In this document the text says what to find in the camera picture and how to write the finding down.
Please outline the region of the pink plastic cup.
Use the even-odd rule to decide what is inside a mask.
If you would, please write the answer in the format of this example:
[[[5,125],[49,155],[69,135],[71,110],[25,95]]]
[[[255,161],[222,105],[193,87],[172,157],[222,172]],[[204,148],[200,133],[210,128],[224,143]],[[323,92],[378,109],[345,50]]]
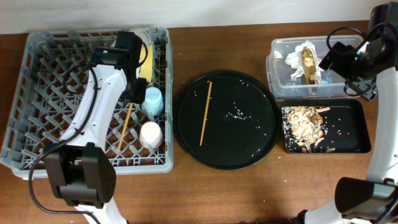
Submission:
[[[148,121],[141,126],[139,141],[144,148],[158,148],[163,141],[163,134],[160,126]]]

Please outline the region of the wooden chopstick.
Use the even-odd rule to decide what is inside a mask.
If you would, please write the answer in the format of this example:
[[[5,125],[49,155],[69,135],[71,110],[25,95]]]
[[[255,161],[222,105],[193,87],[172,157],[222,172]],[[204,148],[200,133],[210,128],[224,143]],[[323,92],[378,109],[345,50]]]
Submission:
[[[213,82],[212,81],[207,81],[208,85],[208,94],[206,97],[206,105],[205,105],[205,111],[203,115],[203,124],[202,124],[202,129],[201,129],[201,136],[200,136],[200,146],[203,145],[203,138],[205,135],[205,127],[206,127],[206,121],[207,121],[207,115],[208,115],[208,108],[210,104],[210,97],[211,97],[211,91],[212,91],[212,86]]]
[[[126,130],[127,130],[129,118],[131,117],[132,107],[133,107],[133,103],[130,103],[128,111],[127,111],[126,119],[124,120],[124,126],[123,126],[123,129],[122,129],[122,132],[121,132],[121,138],[119,140],[119,144],[118,144],[118,148],[117,148],[118,152],[121,152],[123,139],[124,139],[124,136],[125,136],[125,133],[126,133]]]

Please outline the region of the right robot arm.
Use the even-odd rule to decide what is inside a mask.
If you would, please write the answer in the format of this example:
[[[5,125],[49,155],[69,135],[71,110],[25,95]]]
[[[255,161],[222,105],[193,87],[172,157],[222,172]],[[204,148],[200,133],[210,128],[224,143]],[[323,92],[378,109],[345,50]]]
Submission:
[[[366,179],[343,177],[335,197],[318,209],[303,210],[292,223],[397,223],[397,3],[374,7],[368,32],[357,46],[328,46],[320,68],[333,70],[346,86],[371,80],[378,90],[373,156]]]

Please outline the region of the grey round plate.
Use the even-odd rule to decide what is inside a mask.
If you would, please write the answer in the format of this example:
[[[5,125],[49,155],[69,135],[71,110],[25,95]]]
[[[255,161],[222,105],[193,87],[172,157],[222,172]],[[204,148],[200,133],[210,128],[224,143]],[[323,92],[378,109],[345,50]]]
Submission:
[[[141,39],[141,42],[145,43],[146,45],[151,43],[151,37],[147,31],[129,30],[119,31],[118,36],[111,44],[111,47],[118,49],[132,49],[135,45],[137,45],[138,39]]]

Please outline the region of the yellow bowl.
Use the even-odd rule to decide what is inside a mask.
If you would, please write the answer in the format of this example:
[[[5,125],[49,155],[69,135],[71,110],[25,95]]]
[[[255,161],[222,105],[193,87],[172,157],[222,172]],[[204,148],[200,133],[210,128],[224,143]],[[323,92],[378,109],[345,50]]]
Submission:
[[[137,70],[136,70],[136,77],[137,78],[145,78],[148,83],[152,82],[152,72],[153,72],[153,46],[148,45],[148,54],[146,54],[145,48],[141,48],[141,54],[140,54],[140,60],[144,59],[145,56],[146,60],[143,65],[141,65]]]

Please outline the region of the blue plastic cup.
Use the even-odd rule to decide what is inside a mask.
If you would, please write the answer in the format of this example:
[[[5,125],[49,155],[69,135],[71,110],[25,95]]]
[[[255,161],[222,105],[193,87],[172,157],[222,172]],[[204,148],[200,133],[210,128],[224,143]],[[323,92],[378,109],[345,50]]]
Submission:
[[[146,114],[158,116],[164,108],[162,92],[156,87],[146,89],[145,100],[142,103],[142,109]]]

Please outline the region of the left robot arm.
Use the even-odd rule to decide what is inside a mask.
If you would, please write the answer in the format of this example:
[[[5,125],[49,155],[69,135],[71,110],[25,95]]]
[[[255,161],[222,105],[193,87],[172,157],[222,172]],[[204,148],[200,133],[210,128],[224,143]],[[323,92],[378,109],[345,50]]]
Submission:
[[[58,143],[48,144],[35,164],[44,162],[55,197],[71,210],[43,207],[34,194],[30,168],[29,193],[42,211],[57,215],[84,215],[90,223],[127,223],[113,194],[116,171],[104,147],[106,134],[119,98],[142,103],[146,79],[136,76],[144,64],[141,50],[147,46],[134,32],[120,31],[114,47],[98,47],[88,62],[89,79],[79,107]]]

